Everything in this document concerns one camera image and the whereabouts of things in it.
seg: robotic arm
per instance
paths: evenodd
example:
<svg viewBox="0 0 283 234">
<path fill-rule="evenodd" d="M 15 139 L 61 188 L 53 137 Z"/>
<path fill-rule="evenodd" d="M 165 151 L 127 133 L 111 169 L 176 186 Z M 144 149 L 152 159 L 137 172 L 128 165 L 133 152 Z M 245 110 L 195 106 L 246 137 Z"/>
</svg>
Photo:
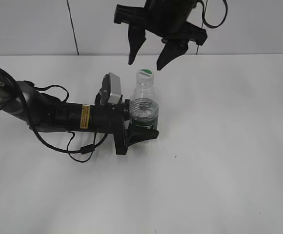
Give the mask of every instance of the robotic arm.
<svg viewBox="0 0 283 234">
<path fill-rule="evenodd" d="M 202 4 L 202 21 L 209 28 L 221 26 L 227 16 L 227 1 L 225 16 L 219 25 L 211 25 L 205 20 L 205 5 L 202 0 L 147 0 L 144 7 L 129 7 L 117 5 L 114 23 L 127 23 L 130 54 L 128 64 L 133 64 L 136 54 L 146 41 L 148 30 L 162 38 L 165 47 L 157 61 L 157 70 L 161 70 L 173 59 L 184 55 L 188 50 L 189 41 L 203 45 L 207 39 L 205 29 L 187 22 L 187 18 L 197 2 Z"/>
<path fill-rule="evenodd" d="M 60 101 L 57 97 L 39 92 L 51 87 L 61 86 L 37 88 L 29 81 L 15 81 L 0 69 L 0 110 L 25 121 L 39 141 L 53 150 L 67 154 L 91 153 L 103 143 L 108 134 L 113 134 L 116 153 L 125 155 L 130 145 L 158 137 L 157 130 L 131 124 L 125 129 L 124 121 L 129 120 L 129 100 L 122 101 L 120 78 L 112 73 L 103 78 L 95 105 L 68 103 L 66 101 L 69 95 Z M 93 132 L 95 136 L 103 133 L 104 137 L 98 144 L 70 151 L 48 144 L 39 134 L 67 131 Z"/>
</svg>

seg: white table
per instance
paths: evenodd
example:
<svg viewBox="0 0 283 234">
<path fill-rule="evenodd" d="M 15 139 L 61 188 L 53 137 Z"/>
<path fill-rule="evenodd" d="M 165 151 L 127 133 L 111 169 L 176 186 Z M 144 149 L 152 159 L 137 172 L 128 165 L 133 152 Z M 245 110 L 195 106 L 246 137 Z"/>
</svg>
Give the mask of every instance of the white table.
<svg viewBox="0 0 283 234">
<path fill-rule="evenodd" d="M 129 98 L 156 56 L 1 56 L 16 80 L 93 104 L 108 72 Z M 283 234 L 283 55 L 185 56 L 156 72 L 158 140 L 86 164 L 0 115 L 0 234 Z M 53 89 L 52 95 L 64 96 Z M 70 134 L 43 134 L 65 148 Z M 92 140 L 78 134 L 70 149 Z"/>
</svg>

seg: cable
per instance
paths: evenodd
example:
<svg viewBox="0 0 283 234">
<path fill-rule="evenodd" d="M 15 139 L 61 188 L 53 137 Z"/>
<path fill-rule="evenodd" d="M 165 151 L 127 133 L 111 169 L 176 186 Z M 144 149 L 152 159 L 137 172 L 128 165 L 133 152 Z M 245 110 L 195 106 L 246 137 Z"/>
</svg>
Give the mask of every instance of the cable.
<svg viewBox="0 0 283 234">
<path fill-rule="evenodd" d="M 206 9 L 208 7 L 208 0 L 205 1 L 205 12 L 206 12 Z M 203 20 L 202 20 L 202 23 L 201 23 L 201 28 L 203 28 L 204 26 L 204 23 L 203 23 Z M 196 50 L 196 55 L 198 55 L 198 52 L 199 52 L 199 45 L 197 46 L 197 50 Z"/>
<path fill-rule="evenodd" d="M 203 0 L 198 0 L 198 2 L 202 5 L 202 21 L 203 23 L 208 27 L 208 28 L 218 28 L 220 27 L 226 20 L 226 17 L 227 17 L 227 13 L 228 13 L 228 4 L 227 4 L 227 0 L 223 0 L 223 3 L 224 3 L 224 6 L 225 6 L 225 15 L 224 15 L 224 18 L 223 20 L 221 21 L 221 23 L 219 25 L 211 25 L 209 24 L 206 20 L 205 20 L 205 12 L 206 12 L 206 7 L 204 5 L 204 2 Z"/>
<path fill-rule="evenodd" d="M 69 0 L 67 0 L 67 5 L 68 5 L 68 11 L 69 11 L 69 16 L 70 16 L 71 26 L 72 26 L 72 32 L 73 32 L 73 38 L 74 38 L 75 47 L 77 49 L 77 54 L 80 55 L 79 48 L 78 48 L 78 43 L 77 43 L 77 38 L 75 36 L 74 25 L 73 25 L 73 21 L 72 21 L 72 15 L 71 15 L 71 9 L 70 9 Z"/>
<path fill-rule="evenodd" d="M 31 127 L 32 131 L 34 132 L 35 136 L 37 137 L 37 139 L 43 144 L 45 145 L 46 147 L 52 149 L 52 150 L 55 150 L 55 151 L 58 151 L 58 152 L 61 152 L 61 153 L 65 153 L 65 154 L 87 154 L 89 152 L 91 152 L 90 150 L 93 150 L 91 147 L 91 145 L 88 145 L 88 146 L 85 146 L 85 147 L 82 147 L 80 150 L 64 150 L 64 149 L 60 149 L 60 148 L 57 148 L 55 146 L 52 146 L 50 144 L 48 144 L 39 134 L 39 132 L 37 131 L 36 127 L 35 127 L 35 124 L 31 118 L 31 113 L 30 113 L 30 110 L 28 108 L 28 105 L 26 103 L 26 100 L 23 96 L 23 92 L 21 90 L 21 88 L 19 87 L 18 83 L 11 77 L 11 75 L 9 75 L 6 71 L 0 69 L 8 78 L 8 80 L 14 85 L 17 93 L 18 93 L 18 96 L 19 96 L 19 99 L 23 105 L 23 110 L 24 112 L 26 113 L 27 115 L 27 118 L 28 118 L 28 122 L 29 122 L 29 126 Z"/>
<path fill-rule="evenodd" d="M 64 99 L 63 101 L 61 101 L 61 102 L 67 102 L 68 99 L 69 99 L 69 91 L 68 91 L 67 89 L 65 89 L 64 87 L 60 86 L 60 85 L 53 84 L 53 85 L 49 85 L 49 86 L 47 86 L 47 87 L 45 87 L 45 88 L 38 88 L 38 87 L 34 87 L 34 88 L 35 88 L 37 91 L 47 91 L 47 90 L 49 90 L 50 88 L 53 88 L 53 87 L 61 88 L 61 89 L 63 89 L 64 91 L 67 92 L 67 96 L 65 97 L 65 99 Z"/>
<path fill-rule="evenodd" d="M 70 138 L 69 143 L 68 143 L 68 145 L 67 145 L 67 150 L 69 151 L 69 145 L 70 145 L 71 141 L 72 141 L 72 140 L 74 139 L 74 137 L 75 137 L 75 132 L 68 131 L 68 133 L 71 133 L 71 134 L 72 134 L 72 137 Z M 96 131 L 95 134 L 94 134 L 94 140 L 93 140 L 93 144 L 92 144 L 92 145 L 95 145 L 96 136 L 97 136 L 97 131 Z M 93 152 L 94 152 L 94 151 L 91 152 L 91 155 L 90 155 L 86 160 L 78 160 L 78 159 L 72 157 L 72 155 L 71 155 L 70 153 L 68 153 L 68 154 L 69 154 L 70 158 L 72 158 L 74 161 L 79 162 L 79 163 L 85 163 L 85 162 L 88 162 L 88 161 L 91 159 L 91 157 L 92 157 L 92 155 L 93 155 Z"/>
</svg>

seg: plastic water bottle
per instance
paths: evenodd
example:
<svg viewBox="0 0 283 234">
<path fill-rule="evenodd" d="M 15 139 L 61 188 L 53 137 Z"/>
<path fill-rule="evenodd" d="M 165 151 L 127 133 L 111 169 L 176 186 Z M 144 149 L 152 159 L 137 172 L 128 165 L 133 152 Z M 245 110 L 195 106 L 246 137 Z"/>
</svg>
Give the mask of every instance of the plastic water bottle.
<svg viewBox="0 0 283 234">
<path fill-rule="evenodd" d="M 130 99 L 130 123 L 147 129 L 157 129 L 159 105 L 153 87 L 153 72 L 141 69 L 136 75 L 136 88 Z"/>
</svg>

